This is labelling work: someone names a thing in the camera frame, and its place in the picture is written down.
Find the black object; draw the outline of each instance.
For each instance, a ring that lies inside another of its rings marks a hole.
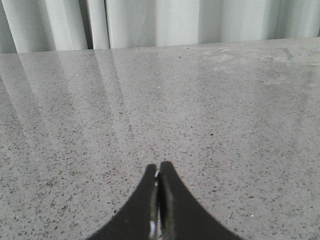
[[[169,161],[159,172],[148,165],[126,204],[88,240],[155,240],[158,209],[164,240],[241,240],[203,209]]]

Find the stone surface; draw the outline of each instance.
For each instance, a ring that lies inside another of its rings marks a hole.
[[[244,239],[320,239],[319,79],[320,38],[0,54],[0,239],[84,239],[164,160]]]

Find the gray quartz countertop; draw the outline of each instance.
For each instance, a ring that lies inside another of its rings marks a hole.
[[[319,240],[320,38],[0,54],[0,239],[84,239],[161,161],[245,240]]]

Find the curtain fold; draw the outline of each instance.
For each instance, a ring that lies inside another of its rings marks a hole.
[[[317,37],[320,0],[1,0],[0,53]]]

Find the white curtain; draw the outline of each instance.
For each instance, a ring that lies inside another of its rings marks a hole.
[[[0,0],[0,53],[317,37],[320,0]]]

